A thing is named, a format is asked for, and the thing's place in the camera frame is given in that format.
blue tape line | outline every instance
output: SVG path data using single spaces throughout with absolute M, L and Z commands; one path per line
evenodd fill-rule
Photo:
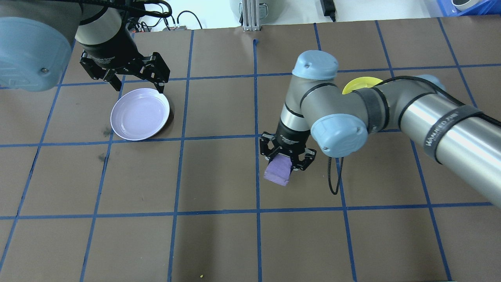
M 172 77 L 172 78 L 169 78 L 169 81 L 177 81 L 177 80 L 186 80 L 186 77 Z M 138 83 L 138 82 L 148 82 L 148 80 L 134 79 L 134 80 L 126 80 L 126 81 L 124 81 L 124 83 Z
M 317 23 L 313 23 L 313 28 L 315 29 L 315 38 L 317 38 L 317 48 L 319 51 L 321 51 L 322 46 L 320 46 L 320 37 L 318 36 Z
M 211 140 L 211 139 L 233 139 L 233 138 L 254 138 L 254 137 L 256 137 L 256 134 L 185 137 L 184 139 L 185 140 Z
M 19 219 L 92 218 L 92 214 L 22 215 Z
M 79 83 L 65 83 L 61 84 L 62 87 L 66 86 L 84 86 L 84 85 L 102 85 L 102 84 L 108 84 L 107 82 L 104 81 L 98 81 L 98 82 L 79 82 Z
M 351 274 L 353 276 L 353 281 L 357 282 L 357 271 L 355 269 L 355 257 L 353 255 L 353 246 L 351 242 L 351 232 L 350 232 L 350 223 L 348 221 L 348 208 L 346 206 L 346 199 L 344 195 L 344 187 L 343 187 L 343 178 L 341 176 L 340 172 L 340 164 L 339 164 L 339 159 L 336 158 L 336 167 L 338 171 L 338 177 L 341 178 L 339 182 L 339 191 L 341 193 L 341 203 L 343 205 L 343 217 L 345 221 L 345 229 L 346 229 L 346 241 L 348 243 L 348 254 L 350 256 L 350 265 L 351 265 Z
M 389 68 L 380 68 L 380 69 L 358 69 L 358 70 L 338 70 L 339 73 L 343 72 L 366 72 L 366 71 L 389 71 Z
M 445 41 L 447 42 L 447 46 L 449 47 L 450 54 L 452 55 L 454 63 L 456 64 L 457 70 L 459 71 L 459 75 L 461 76 L 461 80 L 463 81 L 463 84 L 466 88 L 466 91 L 468 92 L 468 96 L 470 97 L 471 103 L 473 104 L 474 107 L 476 107 L 475 99 L 473 98 L 473 95 L 472 95 L 471 90 L 468 86 L 468 83 L 466 82 L 466 79 L 464 78 L 463 71 L 461 70 L 461 67 L 459 66 L 459 62 L 457 61 L 456 55 L 454 54 L 454 50 L 452 49 L 452 45 L 449 41 L 449 37 L 447 37 L 447 33 L 445 33 L 445 29 L 443 28 L 442 21 L 440 20 L 440 18 L 437 18 L 437 21 L 438 21 L 438 24 L 440 25 L 440 29 L 442 30 L 442 34 L 445 38 Z
M 393 68 L 393 70 L 432 70 L 432 69 L 455 69 L 457 66 L 430 66 L 430 67 L 405 67 Z
M 459 65 L 461 68 L 501 67 L 501 64 Z
M 202 214 L 235 214 L 235 213 L 256 213 L 256 209 L 246 210 L 212 210 L 212 211 L 184 211 L 177 212 L 177 215 L 202 215 Z
M 427 208 L 426 204 L 418 205 L 387 205 L 387 206 L 355 206 L 347 207 L 349 211 L 362 211 L 362 210 L 393 210 L 393 209 L 422 209 Z
M 490 202 L 480 202 L 480 203 L 445 203 L 445 204 L 431 204 L 433 208 L 453 208 L 453 207 L 483 207 L 492 206 Z
M 96 142 L 67 142 L 67 143 L 42 143 L 41 146 L 87 146 L 87 145 L 103 145 L 108 144 L 109 141 L 96 141 Z
M 152 138 L 138 141 L 131 140 L 113 140 L 113 143 L 141 143 L 141 142 L 168 142 L 168 141 L 180 141 L 181 138 Z
M 277 213 L 277 212 L 321 212 L 321 211 L 342 211 L 343 207 L 315 207 L 315 208 L 272 208 L 261 209 L 262 213 Z
M 68 70 L 68 66 L 66 66 L 65 70 L 63 71 L 63 75 L 61 76 L 60 81 L 63 81 L 67 70 Z M 37 152 L 35 153 L 35 157 L 33 159 L 33 163 L 32 163 L 32 166 L 30 168 L 30 172 L 28 173 L 28 178 L 26 180 L 26 184 L 25 184 L 25 187 L 23 189 L 23 194 L 21 195 L 21 200 L 19 202 L 16 217 L 14 218 L 14 221 L 12 223 L 12 228 L 11 228 L 11 231 L 9 233 L 7 243 L 5 244 L 4 253 L 2 254 L 2 259 L 0 260 L 0 272 L 2 271 L 2 268 L 3 268 L 4 263 L 5 263 L 5 258 L 7 256 L 7 252 L 9 250 L 9 247 L 10 247 L 11 242 L 12 242 L 12 236 L 14 235 L 14 230 L 16 229 L 16 226 L 17 226 L 17 223 L 19 220 L 19 216 L 21 214 L 21 210 L 23 208 L 23 204 L 24 204 L 25 199 L 26 199 L 26 194 L 28 192 L 28 188 L 30 186 L 30 182 L 31 182 L 31 179 L 33 176 L 33 170 L 35 169 L 35 165 L 37 164 L 38 156 L 40 154 L 40 149 L 42 148 L 41 144 L 44 142 L 45 134 L 47 133 L 47 129 L 49 128 L 49 123 L 51 121 L 52 114 L 54 113 L 54 107 L 56 106 L 56 101 L 59 97 L 60 91 L 61 91 L 61 87 L 58 86 L 58 89 L 56 90 L 56 94 L 54 95 L 54 99 L 52 100 L 52 105 L 51 105 L 51 109 L 49 111 L 49 115 L 47 116 L 47 121 L 45 122 L 44 131 L 42 132 L 42 136 L 40 137 L 40 142 L 39 142 L 39 145 L 37 147 Z
M 436 236 L 436 239 L 437 239 L 438 248 L 440 250 L 440 256 L 442 257 L 442 263 L 443 263 L 443 267 L 445 269 L 445 274 L 447 275 L 447 280 L 448 281 L 452 281 L 452 277 L 450 275 L 450 270 L 449 270 L 449 265 L 447 263 L 447 258 L 445 257 L 445 251 L 444 251 L 443 246 L 442 246 L 442 239 L 440 238 L 440 232 L 438 231 L 438 226 L 437 226 L 437 222 L 436 222 L 436 219 L 435 219 L 435 214 L 433 212 L 433 207 L 431 205 L 430 196 L 428 194 L 428 188 L 427 188 L 426 182 L 424 180 L 423 170 L 421 169 L 421 163 L 419 161 L 419 156 L 417 154 L 416 145 L 414 144 L 414 142 L 412 140 L 410 141 L 410 143 L 411 143 L 411 146 L 412 146 L 412 152 L 414 153 L 414 158 L 416 160 L 417 170 L 419 172 L 419 177 L 421 179 L 421 184 L 423 186 L 424 196 L 426 198 L 426 203 L 427 203 L 427 206 L 428 206 L 428 210 L 430 212 L 431 223 L 433 224 L 433 229 L 435 230 L 435 236 Z
M 174 212 L 141 212 L 141 213 L 109 213 L 96 214 L 97 218 L 116 218 L 116 217 L 147 217 L 147 216 L 170 216 Z
M 377 20 L 374 22 L 376 23 L 379 39 L 381 39 L 381 45 L 383 46 L 384 56 L 386 57 L 386 61 L 388 62 L 388 67 L 390 68 L 389 70 L 391 77 L 395 77 L 395 75 L 393 74 L 393 69 L 391 67 L 390 57 L 388 56 L 388 51 L 386 50 L 386 44 L 384 44 L 383 34 L 381 33 L 381 28 L 379 27 L 379 22 Z
M 125 81 L 125 75 L 122 76 L 122 87 L 120 88 L 120 91 L 118 92 L 117 101 L 122 97 L 122 91 L 123 91 L 123 86 L 124 86 L 123 82 L 124 81 Z M 111 131 L 110 138 L 108 139 L 108 149 L 106 151 L 106 157 L 105 157 L 104 163 L 103 163 L 103 170 L 101 172 L 101 179 L 99 181 L 99 188 L 98 188 L 98 192 L 97 192 L 97 196 L 96 196 L 96 204 L 94 205 L 94 213 L 92 216 L 92 223 L 91 223 L 91 228 L 89 231 L 89 239 L 87 240 L 87 247 L 85 248 L 84 263 L 82 264 L 82 271 L 80 272 L 80 282 L 84 282 L 85 270 L 87 269 L 87 261 L 89 259 L 89 252 L 91 249 L 92 237 L 94 236 L 94 228 L 96 226 L 97 212 L 99 210 L 99 203 L 101 201 L 101 194 L 103 192 L 104 178 L 106 176 L 106 168 L 108 167 L 108 161 L 109 161 L 110 153 L 111 153 L 111 146 L 113 145 L 113 135 L 114 135 L 114 132 Z
M 254 57 L 254 134 L 256 138 L 256 237 L 258 244 L 258 282 L 263 281 L 263 264 L 261 256 L 261 193 L 259 179 L 259 114 L 258 114 L 258 49 L 259 40 L 253 40 L 253 57 Z
M 183 114 L 183 129 L 181 133 L 181 146 L 179 148 L 179 163 L 177 165 L 177 182 L 176 182 L 176 196 L 174 200 L 174 215 L 172 217 L 172 233 L 170 237 L 170 251 L 169 251 L 169 265 L 167 270 L 167 281 L 172 281 L 172 265 L 174 261 L 174 243 L 176 239 L 176 226 L 177 226 L 177 213 L 179 208 L 179 190 L 181 188 L 181 170 L 183 165 L 183 154 L 184 154 L 184 137 L 186 134 L 186 116 L 188 112 L 188 95 L 189 95 L 189 81 L 191 74 L 191 58 L 193 54 L 193 38 L 195 31 L 191 31 L 191 38 L 189 43 L 189 55 L 188 55 L 188 71 L 186 73 L 186 92 L 184 95 L 184 114 Z
M 453 208 L 453 207 L 484 207 L 493 206 L 490 202 L 467 202 L 467 203 L 441 203 L 431 204 L 433 208 Z M 347 206 L 349 211 L 355 210 L 394 210 L 394 209 L 425 209 L 427 204 L 416 205 L 383 205 L 383 206 Z M 343 211 L 343 207 L 311 207 L 311 208 L 268 208 L 259 209 L 260 213 L 285 213 L 285 212 L 323 212 L 323 211 Z M 257 213 L 257 209 L 242 210 L 208 210 L 208 211 L 184 211 L 177 212 L 178 216 L 204 215 L 204 214 L 250 214 Z M 96 214 L 96 218 L 115 218 L 115 217 L 147 217 L 147 216 L 172 216 L 174 212 L 145 212 L 145 213 L 110 213 Z M 21 215 L 19 220 L 23 219 L 61 219 L 61 218 L 92 218 L 93 214 L 61 214 L 61 215 Z M 12 220 L 15 216 L 0 216 L 0 220 Z
M 11 148 L 11 147 L 38 147 L 40 144 L 1 144 L 0 148 Z
M 281 72 L 281 73 L 258 73 L 257 76 L 288 76 L 292 75 L 292 72 Z
M 199 76 L 190 77 L 190 80 L 198 79 L 221 79 L 221 78 L 243 78 L 243 77 L 254 77 L 253 74 L 241 74 L 241 75 L 221 75 L 221 76 Z

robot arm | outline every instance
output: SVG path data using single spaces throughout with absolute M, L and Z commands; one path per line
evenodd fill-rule
M 291 159 L 292 169 L 304 170 L 304 161 L 298 159 L 311 150 L 305 145 L 310 134 L 324 154 L 339 158 L 360 149 L 369 134 L 397 127 L 501 207 L 498 121 L 444 97 L 440 92 L 445 91 L 432 76 L 397 77 L 342 95 L 334 84 L 336 72 L 336 59 L 325 52 L 306 51 L 299 56 L 277 132 L 261 137 L 261 154 L 270 164 L 281 154 Z
M 117 91 L 121 87 L 117 74 L 148 80 L 160 93 L 169 79 L 170 70 L 160 54 L 142 56 L 114 8 L 4 0 L 0 26 L 1 85 L 28 91 L 54 87 L 68 65 L 74 38 L 84 49 L 80 63 L 89 76 L 109 82 Z

dark stain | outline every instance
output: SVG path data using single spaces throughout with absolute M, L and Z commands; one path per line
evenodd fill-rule
M 111 128 L 106 127 L 106 129 L 104 129 L 104 131 L 103 131 L 103 137 L 109 137 L 111 132 L 112 132 Z
M 99 156 L 97 156 L 97 158 L 102 162 L 104 163 L 104 161 L 106 160 L 106 153 L 102 153 L 100 154 Z

grid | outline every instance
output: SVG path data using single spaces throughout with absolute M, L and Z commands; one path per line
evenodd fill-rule
M 440 25 L 441 31 L 443 33 L 443 36 L 447 42 L 447 45 L 450 49 L 451 55 L 454 59 L 455 65 L 450 65 L 450 66 L 431 66 L 431 67 L 404 67 L 404 68 L 393 68 L 391 65 L 391 60 L 388 55 L 388 52 L 386 50 L 385 42 L 383 35 L 381 33 L 381 29 L 379 27 L 379 22 L 375 21 L 379 38 L 381 40 L 381 45 L 384 50 L 384 54 L 388 63 L 388 68 L 377 68 L 377 69 L 355 69 L 355 70 L 340 70 L 340 73 L 343 72 L 366 72 L 366 71 L 389 71 L 391 76 L 394 76 L 393 71 L 396 70 L 419 70 L 419 69 L 457 69 L 460 73 L 461 79 L 464 83 L 464 86 L 468 92 L 468 95 L 470 96 L 471 102 L 473 103 L 474 106 L 476 106 L 476 102 L 474 100 L 474 97 L 470 91 L 470 88 L 466 82 L 466 79 L 462 73 L 462 68 L 471 68 L 471 67 L 490 67 L 490 66 L 501 66 L 501 64 L 476 64 L 476 65 L 460 65 L 454 51 L 452 49 L 451 43 L 448 39 L 448 36 L 445 32 L 445 29 L 443 27 L 443 24 L 440 20 L 440 18 L 437 18 L 437 21 Z M 318 45 L 318 50 L 322 49 L 321 46 L 321 41 L 319 38 L 318 34 L 318 29 L 317 25 L 313 24 L 314 30 L 315 30 L 315 37 Z M 423 187 L 423 192 L 425 194 L 426 198 L 426 204 L 414 204 L 414 205 L 381 205 L 381 206 L 348 206 L 346 203 L 345 199 L 345 193 L 344 193 L 344 188 L 343 188 L 343 181 L 341 180 L 340 184 L 340 197 L 341 197 L 341 202 L 342 206 L 341 207 L 312 207 L 312 208 L 268 208 L 268 209 L 262 209 L 260 207 L 260 170 L 259 170 L 259 132 L 258 132 L 258 77 L 262 76 L 290 76 L 291 73 L 264 73 L 264 74 L 259 74 L 258 73 L 258 58 L 257 58 L 257 45 L 259 41 L 257 39 L 253 40 L 253 55 L 254 55 L 254 73 L 253 74 L 248 74 L 248 75 L 226 75 L 226 76 L 204 76 L 204 77 L 191 77 L 190 76 L 190 71 L 191 71 L 191 58 L 192 58 L 192 51 L 193 51 L 193 37 L 194 37 L 194 31 L 191 31 L 191 38 L 190 38 L 190 48 L 189 48 L 189 59 L 188 59 L 188 70 L 186 77 L 184 78 L 172 78 L 171 80 L 181 80 L 181 81 L 186 81 L 186 92 L 185 92 L 185 104 L 184 104 L 184 114 L 183 114 L 183 126 L 182 126 L 182 135 L 180 138 L 152 138 L 148 140 L 142 140 L 138 142 L 168 142 L 168 141 L 180 141 L 180 156 L 179 156 L 179 162 L 178 162 L 178 172 L 177 172 L 177 184 L 176 184 L 176 194 L 175 194 L 175 202 L 174 202 L 174 211 L 173 212 L 152 212 L 152 213 L 119 213 L 119 214 L 98 214 L 98 207 L 99 207 L 99 202 L 100 202 L 100 196 L 101 196 L 101 191 L 103 188 L 103 183 L 106 175 L 106 168 L 108 164 L 108 157 L 110 155 L 111 147 L 113 144 L 116 143 L 130 143 L 133 141 L 128 141 L 128 140 L 113 140 L 113 133 L 111 132 L 109 140 L 105 142 L 79 142 L 79 143 L 45 143 L 44 138 L 45 134 L 47 132 L 47 128 L 49 126 L 52 113 L 54 111 L 54 107 L 56 105 L 56 101 L 58 99 L 59 92 L 62 87 L 66 86 L 76 86 L 76 85 L 94 85 L 94 84 L 105 84 L 104 82 L 94 82 L 94 83 L 68 83 L 64 84 L 63 79 L 65 76 L 65 73 L 63 73 L 63 77 L 61 78 L 60 83 L 57 85 L 57 91 L 54 96 L 54 100 L 52 102 L 51 110 L 48 115 L 43 134 L 40 138 L 39 143 L 33 143 L 33 144 L 3 144 L 0 145 L 0 148 L 9 148 L 9 147 L 37 147 L 37 152 L 35 154 L 35 158 L 33 160 L 32 167 L 30 169 L 28 179 L 26 181 L 25 188 L 23 190 L 23 196 L 21 198 L 21 201 L 19 203 L 18 211 L 16 216 L 2 216 L 0 217 L 0 220 L 14 220 L 9 238 L 7 241 L 7 244 L 5 246 L 5 250 L 3 251 L 2 259 L 0 261 L 0 271 L 2 270 L 3 264 L 6 259 L 7 252 L 9 250 L 9 246 L 11 244 L 11 240 L 13 237 L 14 230 L 16 228 L 16 225 L 19 220 L 24 220 L 24 219 L 52 219 L 52 218 L 92 218 L 92 224 L 91 224 L 91 229 L 89 233 L 89 239 L 87 242 L 87 247 L 86 247 L 86 252 L 85 252 L 85 258 L 84 258 L 84 263 L 82 267 L 82 272 L 80 276 L 80 281 L 84 280 L 85 277 L 85 270 L 86 270 L 86 265 L 87 265 L 87 260 L 88 260 L 88 255 L 89 255 L 89 250 L 92 244 L 92 237 L 93 237 L 93 232 L 94 232 L 94 226 L 97 218 L 112 218 L 112 217 L 145 217 L 145 216 L 172 216 L 173 218 L 173 223 L 172 223 L 172 234 L 171 234 L 171 243 L 170 243 L 170 255 L 169 255 L 169 264 L 168 264 L 168 281 L 171 281 L 171 276 L 172 276 L 172 263 L 173 263 L 173 257 L 174 257 L 174 246 L 175 246 L 175 239 L 176 239 L 176 223 L 177 223 L 177 217 L 178 216 L 185 216 L 185 215 L 202 215 L 202 214 L 242 214 L 242 213 L 247 213 L 247 214 L 255 214 L 256 215 L 256 225 L 257 225 L 257 261 L 258 261 L 258 280 L 261 282 L 263 280 L 263 275 L 262 275 L 262 258 L 261 258 L 261 213 L 277 213 L 277 212 L 308 212 L 308 211 L 342 211 L 343 212 L 343 217 L 345 221 L 345 228 L 346 228 L 346 236 L 347 236 L 347 245 L 348 245 L 348 252 L 349 252 L 349 257 L 350 257 L 350 263 L 351 263 L 351 271 L 352 271 L 352 276 L 353 280 L 357 281 L 357 274 L 356 274 L 356 265 L 355 265 L 355 258 L 353 254 L 353 248 L 352 248 L 352 242 L 351 242 L 351 234 L 350 234 L 350 224 L 349 224 L 349 218 L 348 218 L 348 211 L 355 211 L 355 210 L 384 210 L 384 209 L 428 209 L 431 221 L 433 223 L 433 229 L 435 232 L 436 240 L 438 243 L 438 247 L 440 250 L 442 262 L 443 262 L 443 267 L 445 269 L 445 273 L 447 275 L 448 280 L 452 280 L 452 276 L 448 267 L 447 263 L 447 258 L 446 254 L 444 252 L 441 238 L 440 238 L 440 233 L 439 233 L 439 228 L 437 226 L 437 222 L 434 216 L 433 209 L 434 208 L 444 208 L 444 207 L 472 207 L 472 206 L 490 206 L 492 205 L 489 202 L 471 202 L 471 203 L 435 203 L 432 204 L 426 182 L 424 179 L 424 175 L 422 172 L 420 160 L 416 151 L 416 146 L 414 142 L 410 142 L 410 145 L 412 147 L 412 151 L 415 157 L 416 161 L 416 166 L 419 172 L 419 176 L 421 179 L 422 187 Z M 221 78 L 243 78 L 243 77 L 252 77 L 254 78 L 254 110 L 255 110 L 255 131 L 254 134 L 244 134 L 244 135 L 223 135 L 223 136 L 204 136 L 204 137 L 186 137 L 185 136 L 185 130 L 186 130 L 186 116 L 187 116 L 187 107 L 188 107 L 188 96 L 189 96 L 189 84 L 190 80 L 198 80 L 198 79 L 221 79 Z M 122 78 L 122 83 L 136 83 L 136 82 L 143 82 L 142 80 L 130 80 L 126 81 L 125 76 Z M 120 98 L 122 95 L 122 90 L 118 94 L 118 98 Z M 389 129 L 389 130 L 383 130 L 382 132 L 399 132 L 400 130 L 398 129 Z M 235 209 L 235 210 L 202 210 L 202 211 L 188 211 L 188 212 L 182 212 L 178 211 L 178 202 L 179 202 L 179 190 L 180 190 L 180 182 L 181 182 L 181 173 L 182 173 L 182 160 L 183 160 L 183 149 L 184 149 L 184 141 L 185 140 L 204 140 L 204 139 L 224 139 L 224 138 L 254 138 L 255 140 L 255 151 L 256 151 L 256 208 L 255 209 Z M 103 164 L 103 169 L 102 169 L 102 174 L 101 174 L 101 179 L 100 179 L 100 184 L 99 184 L 99 190 L 98 190 L 98 195 L 96 197 L 96 203 L 95 203 L 95 208 L 94 208 L 94 213 L 93 214 L 71 214 L 71 215 L 25 215 L 22 216 L 20 215 L 20 211 L 23 207 L 24 199 L 26 197 L 26 193 L 29 189 L 30 185 L 30 180 L 33 175 L 33 170 L 35 168 L 35 165 L 37 163 L 38 155 L 40 152 L 41 147 L 45 146 L 84 146 L 84 145 L 108 145 L 107 148 L 107 153 L 105 157 L 105 161 Z M 336 165 L 339 173 L 339 160 L 336 160 Z

blue container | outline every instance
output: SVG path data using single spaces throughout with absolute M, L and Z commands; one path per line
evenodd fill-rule
M 445 17 L 501 14 L 501 0 L 483 0 L 464 11 L 458 11 L 451 0 L 437 1 Z

